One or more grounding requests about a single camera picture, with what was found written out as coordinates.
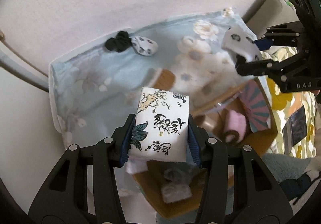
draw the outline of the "white tissue pack in box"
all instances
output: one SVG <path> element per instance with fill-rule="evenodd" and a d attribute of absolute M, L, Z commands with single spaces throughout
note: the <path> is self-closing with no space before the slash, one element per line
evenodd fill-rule
<path fill-rule="evenodd" d="M 189 97 L 143 87 L 128 155 L 185 162 Z"/>

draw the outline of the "brown brush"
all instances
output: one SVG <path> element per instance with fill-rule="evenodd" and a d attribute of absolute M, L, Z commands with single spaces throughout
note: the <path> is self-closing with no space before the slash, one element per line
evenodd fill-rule
<path fill-rule="evenodd" d="M 159 76 L 152 88 L 169 91 L 173 87 L 174 82 L 175 75 L 171 71 L 163 69 L 159 72 Z"/>

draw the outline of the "wooden brush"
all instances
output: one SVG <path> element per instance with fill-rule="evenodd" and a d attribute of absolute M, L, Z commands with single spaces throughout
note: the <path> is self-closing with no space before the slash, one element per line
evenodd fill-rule
<path fill-rule="evenodd" d="M 175 75 L 167 70 L 167 69 L 160 69 L 155 73 L 154 76 L 155 80 L 150 85 L 152 85 L 152 88 L 169 91 L 175 82 Z"/>

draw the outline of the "pink roll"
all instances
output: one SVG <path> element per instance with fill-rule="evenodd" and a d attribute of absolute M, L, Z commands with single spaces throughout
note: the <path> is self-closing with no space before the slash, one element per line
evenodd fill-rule
<path fill-rule="evenodd" d="M 226 143 L 242 142 L 246 132 L 246 117 L 234 110 L 229 110 L 223 131 L 223 140 Z"/>

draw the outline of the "brown box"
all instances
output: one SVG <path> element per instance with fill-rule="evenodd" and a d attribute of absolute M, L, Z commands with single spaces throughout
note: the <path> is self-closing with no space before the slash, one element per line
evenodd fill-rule
<path fill-rule="evenodd" d="M 261 92 L 264 94 L 266 103 L 269 107 L 270 114 L 271 114 L 271 129 L 260 131 L 256 133 L 252 133 L 249 131 L 249 134 L 244 138 L 244 140 L 239 143 L 237 146 L 242 147 L 246 144 L 250 145 L 259 156 L 265 154 L 267 149 L 272 144 L 273 140 L 277 136 L 277 127 L 274 121 L 274 117 L 272 114 L 272 110 L 269 105 L 269 101 L 267 100 L 264 90 L 261 87 L 259 80 L 256 78 L 255 81 L 257 82 Z M 203 114 L 204 111 L 207 111 L 216 104 L 222 103 L 225 100 L 231 98 L 235 95 L 235 93 L 239 92 L 244 88 L 246 83 L 243 83 L 235 88 L 230 88 L 225 94 L 221 95 L 218 98 L 208 102 L 204 106 L 196 109 L 191 114 L 193 117 L 197 117 Z M 245 113 L 244 109 L 242 108 L 242 104 L 240 103 L 239 99 L 236 99 L 232 102 L 233 109 L 237 109 L 237 112 Z M 217 115 L 208 114 L 208 116 L 212 117 L 213 119 L 217 118 Z M 147 162 L 148 171 L 143 173 L 134 174 L 134 180 L 140 186 L 146 200 L 151 204 L 151 206 L 164 218 L 174 218 L 180 215 L 183 215 L 187 212 L 195 210 L 199 207 L 203 188 L 198 185 L 198 181 L 201 179 L 203 174 L 199 174 L 195 176 L 190 184 L 192 197 L 183 201 L 175 202 L 166 204 L 163 202 L 162 193 L 161 193 L 161 186 L 166 183 L 165 178 L 160 173 L 158 162 L 157 161 L 149 161 Z M 234 183 L 234 178 L 231 177 L 228 181 L 229 186 L 232 186 Z"/>

